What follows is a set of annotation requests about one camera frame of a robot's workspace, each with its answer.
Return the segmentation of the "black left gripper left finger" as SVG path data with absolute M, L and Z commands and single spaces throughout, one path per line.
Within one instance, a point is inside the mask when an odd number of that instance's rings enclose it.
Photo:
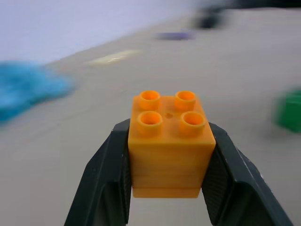
M 131 199 L 130 120 L 116 124 L 90 159 L 64 226 L 126 226 Z

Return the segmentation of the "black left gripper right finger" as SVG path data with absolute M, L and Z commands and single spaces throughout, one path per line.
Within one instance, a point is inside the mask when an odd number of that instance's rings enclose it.
M 213 226 L 293 226 L 257 167 L 225 130 L 210 123 L 216 140 L 202 193 Z

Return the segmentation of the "orange studded building block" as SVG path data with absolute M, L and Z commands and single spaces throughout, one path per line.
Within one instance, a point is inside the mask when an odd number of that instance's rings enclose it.
M 134 197 L 198 197 L 215 146 L 194 92 L 141 92 L 133 99 L 128 134 Z

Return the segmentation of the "green studded building block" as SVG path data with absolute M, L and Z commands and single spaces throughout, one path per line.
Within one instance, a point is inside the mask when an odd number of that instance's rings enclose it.
M 277 100 L 274 122 L 294 133 L 301 133 L 301 87 L 287 90 Z

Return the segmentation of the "blue crumpled cloth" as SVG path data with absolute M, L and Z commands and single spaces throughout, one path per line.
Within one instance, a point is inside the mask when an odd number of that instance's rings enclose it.
M 36 104 L 68 95 L 73 82 L 29 62 L 0 61 L 0 124 Z

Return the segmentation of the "yellowish flat strip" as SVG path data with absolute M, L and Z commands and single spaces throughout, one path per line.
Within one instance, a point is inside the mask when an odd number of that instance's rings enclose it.
M 88 62 L 85 62 L 85 64 L 91 65 L 91 66 L 111 64 L 111 63 L 115 63 L 115 62 L 127 59 L 138 53 L 140 53 L 139 50 L 124 50 L 124 51 L 121 51 L 118 53 L 114 53 L 114 54 L 110 54 L 110 55 L 106 55 L 106 56 L 103 56 L 100 58 L 90 60 Z

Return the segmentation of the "purple flat object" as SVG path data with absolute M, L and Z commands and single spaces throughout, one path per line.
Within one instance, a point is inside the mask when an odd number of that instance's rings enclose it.
M 175 32 L 158 32 L 154 35 L 158 40 L 194 40 L 195 34 L 190 30 L 179 30 Z

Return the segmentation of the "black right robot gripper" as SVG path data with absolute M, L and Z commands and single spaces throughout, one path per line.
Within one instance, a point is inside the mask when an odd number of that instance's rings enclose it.
M 232 9 L 225 6 L 200 8 L 192 20 L 192 27 L 198 30 L 221 29 L 228 25 Z

